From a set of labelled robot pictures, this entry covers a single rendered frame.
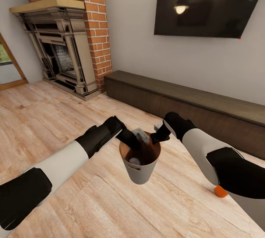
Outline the trash can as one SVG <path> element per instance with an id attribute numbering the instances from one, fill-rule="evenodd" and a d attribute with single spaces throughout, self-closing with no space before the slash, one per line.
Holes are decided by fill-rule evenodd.
<path id="1" fill-rule="evenodd" d="M 150 136 L 151 133 L 147 131 L 144 132 L 149 136 L 149 143 L 145 143 L 141 139 L 141 137 L 138 137 L 137 139 L 141 142 L 141 147 L 145 150 L 145 152 L 147 152 L 147 156 L 133 152 L 131 148 L 122 141 L 120 141 L 119 144 L 119 152 L 126 166 L 129 177 L 134 183 L 138 185 L 142 185 L 148 182 L 161 154 L 160 142 L 153 144 Z M 143 166 L 133 165 L 129 163 L 130 159 L 132 159 L 133 157 L 140 159 Z"/>

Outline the can of soda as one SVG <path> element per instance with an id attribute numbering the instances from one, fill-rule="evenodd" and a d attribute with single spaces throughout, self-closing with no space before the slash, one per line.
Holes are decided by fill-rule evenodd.
<path id="1" fill-rule="evenodd" d="M 216 193 L 216 195 L 218 195 L 221 198 L 225 198 L 228 195 L 228 193 L 225 191 L 225 189 L 222 188 L 220 185 L 216 186 L 215 193 Z"/>
<path id="2" fill-rule="evenodd" d="M 132 159 L 130 159 L 129 163 L 133 165 L 143 166 L 141 160 L 136 157 L 133 157 Z"/>

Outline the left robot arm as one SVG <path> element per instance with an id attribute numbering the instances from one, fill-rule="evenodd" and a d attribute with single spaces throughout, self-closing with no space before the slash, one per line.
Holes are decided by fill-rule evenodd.
<path id="1" fill-rule="evenodd" d="M 117 117 L 90 127 L 58 151 L 28 167 L 17 178 L 0 185 L 0 238 L 7 238 L 31 213 L 47 201 L 79 168 L 114 138 L 135 153 L 147 156 L 141 139 L 149 136 L 139 127 L 130 132 Z"/>

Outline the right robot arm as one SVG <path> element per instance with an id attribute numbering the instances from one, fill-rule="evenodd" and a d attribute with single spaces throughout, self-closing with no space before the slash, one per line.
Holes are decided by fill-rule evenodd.
<path id="1" fill-rule="evenodd" d="M 233 146 L 198 129 L 191 120 L 170 112 L 155 124 L 153 143 L 172 133 L 186 147 L 213 185 L 220 185 L 265 232 L 265 168 L 247 161 Z"/>

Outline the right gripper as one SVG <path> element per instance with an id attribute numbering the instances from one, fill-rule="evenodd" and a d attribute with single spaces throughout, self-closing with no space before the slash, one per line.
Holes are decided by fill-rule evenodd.
<path id="1" fill-rule="evenodd" d="M 153 143 L 168 141 L 170 139 L 169 135 L 165 135 L 161 131 L 161 129 L 159 129 L 158 132 L 156 132 L 156 133 L 152 133 L 150 136 L 151 136 Z"/>

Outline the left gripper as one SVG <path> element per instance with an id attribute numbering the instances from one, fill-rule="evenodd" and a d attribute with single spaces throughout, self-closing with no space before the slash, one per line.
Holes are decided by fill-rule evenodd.
<path id="1" fill-rule="evenodd" d="M 141 147 L 141 142 L 136 138 L 136 136 L 132 132 L 129 131 L 128 138 L 122 142 L 128 145 L 133 152 L 147 156 L 147 152 L 145 152 L 145 150 Z"/>

